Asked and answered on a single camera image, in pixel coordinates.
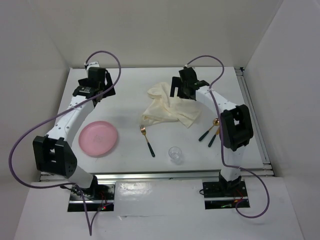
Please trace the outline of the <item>cream cloth placemat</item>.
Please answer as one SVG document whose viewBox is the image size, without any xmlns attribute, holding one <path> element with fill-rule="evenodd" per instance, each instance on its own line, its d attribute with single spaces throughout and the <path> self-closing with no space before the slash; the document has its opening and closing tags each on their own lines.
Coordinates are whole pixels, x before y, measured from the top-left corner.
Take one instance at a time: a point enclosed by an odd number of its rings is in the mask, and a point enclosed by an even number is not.
<svg viewBox="0 0 320 240">
<path fill-rule="evenodd" d="M 167 82 L 157 83 L 147 91 L 152 103 L 141 115 L 141 125 L 180 122 L 189 128 L 197 120 L 202 112 L 197 102 L 171 97 L 170 91 L 171 85 Z"/>
</svg>

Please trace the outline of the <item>gold spoon green handle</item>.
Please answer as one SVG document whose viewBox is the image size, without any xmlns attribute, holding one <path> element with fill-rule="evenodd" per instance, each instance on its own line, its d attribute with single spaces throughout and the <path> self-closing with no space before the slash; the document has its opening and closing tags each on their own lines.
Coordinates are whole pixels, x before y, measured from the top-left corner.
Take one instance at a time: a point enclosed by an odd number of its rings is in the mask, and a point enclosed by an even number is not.
<svg viewBox="0 0 320 240">
<path fill-rule="evenodd" d="M 207 135 L 208 133 L 211 131 L 211 129 L 213 127 L 219 126 L 220 122 L 218 118 L 215 118 L 212 122 L 212 126 L 204 133 L 200 136 L 200 138 L 198 139 L 199 142 L 201 142 Z"/>
</svg>

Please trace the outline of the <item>gold fork green handle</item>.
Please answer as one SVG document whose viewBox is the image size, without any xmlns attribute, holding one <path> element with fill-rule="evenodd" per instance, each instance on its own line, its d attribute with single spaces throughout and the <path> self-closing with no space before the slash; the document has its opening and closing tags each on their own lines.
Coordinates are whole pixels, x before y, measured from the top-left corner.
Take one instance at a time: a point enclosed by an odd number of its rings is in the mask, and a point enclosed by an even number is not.
<svg viewBox="0 0 320 240">
<path fill-rule="evenodd" d="M 145 128 L 144 125 L 140 125 L 139 128 L 140 128 L 141 134 L 144 136 L 144 138 L 145 138 L 145 140 L 147 142 L 147 146 L 148 146 L 148 149 L 150 151 L 150 154 L 154 158 L 156 155 L 155 155 L 155 152 L 154 152 L 154 150 L 153 150 L 153 148 L 152 148 L 152 146 L 151 146 L 151 144 L 150 144 L 150 142 L 149 142 L 149 140 L 147 138 L 146 128 Z"/>
</svg>

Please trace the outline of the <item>pink plastic plate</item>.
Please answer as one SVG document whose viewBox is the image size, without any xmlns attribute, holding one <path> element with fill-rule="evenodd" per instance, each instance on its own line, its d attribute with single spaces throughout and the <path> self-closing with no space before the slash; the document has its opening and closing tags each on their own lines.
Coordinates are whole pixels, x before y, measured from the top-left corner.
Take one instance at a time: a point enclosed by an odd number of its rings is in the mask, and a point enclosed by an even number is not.
<svg viewBox="0 0 320 240">
<path fill-rule="evenodd" d="M 95 121 L 85 126 L 79 134 L 80 149 L 90 157 L 107 154 L 116 145 L 117 129 L 107 121 Z"/>
</svg>

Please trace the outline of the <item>gold knife green handle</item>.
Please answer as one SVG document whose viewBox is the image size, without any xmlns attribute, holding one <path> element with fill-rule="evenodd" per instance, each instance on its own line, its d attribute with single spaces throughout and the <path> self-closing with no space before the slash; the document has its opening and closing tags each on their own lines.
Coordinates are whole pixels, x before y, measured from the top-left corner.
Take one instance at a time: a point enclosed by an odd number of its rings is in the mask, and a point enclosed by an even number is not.
<svg viewBox="0 0 320 240">
<path fill-rule="evenodd" d="M 219 134 L 220 134 L 220 129 L 218 128 L 218 129 L 216 130 L 214 136 L 211 138 L 210 142 L 208 143 L 208 147 L 209 147 L 209 148 L 213 145 L 216 137 L 217 137 Z"/>
</svg>

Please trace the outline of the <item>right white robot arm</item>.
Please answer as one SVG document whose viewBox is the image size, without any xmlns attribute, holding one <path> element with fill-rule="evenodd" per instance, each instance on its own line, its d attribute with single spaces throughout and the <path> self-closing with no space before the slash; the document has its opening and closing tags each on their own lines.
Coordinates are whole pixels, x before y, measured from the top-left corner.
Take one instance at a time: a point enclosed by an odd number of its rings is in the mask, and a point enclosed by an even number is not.
<svg viewBox="0 0 320 240">
<path fill-rule="evenodd" d="M 217 113 L 222 158 L 218 190 L 223 196 L 230 196 L 241 182 L 244 152 L 254 136 L 249 108 L 226 99 L 208 82 L 198 80 L 195 70 L 186 66 L 179 76 L 172 77 L 170 96 L 200 102 Z"/>
</svg>

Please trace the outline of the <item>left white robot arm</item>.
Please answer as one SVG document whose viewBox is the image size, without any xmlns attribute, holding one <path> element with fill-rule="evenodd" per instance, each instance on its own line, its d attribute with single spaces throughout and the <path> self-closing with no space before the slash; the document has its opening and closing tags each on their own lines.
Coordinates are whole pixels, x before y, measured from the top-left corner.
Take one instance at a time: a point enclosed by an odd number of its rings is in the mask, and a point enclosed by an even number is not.
<svg viewBox="0 0 320 240">
<path fill-rule="evenodd" d="M 87 65 L 86 73 L 87 77 L 78 80 L 78 87 L 72 93 L 68 113 L 62 115 L 45 136 L 36 136 L 32 145 L 39 171 L 64 177 L 76 184 L 86 199 L 92 200 L 105 187 L 98 183 L 95 175 L 78 165 L 72 143 L 96 105 L 116 92 L 110 73 L 98 62 Z"/>
</svg>

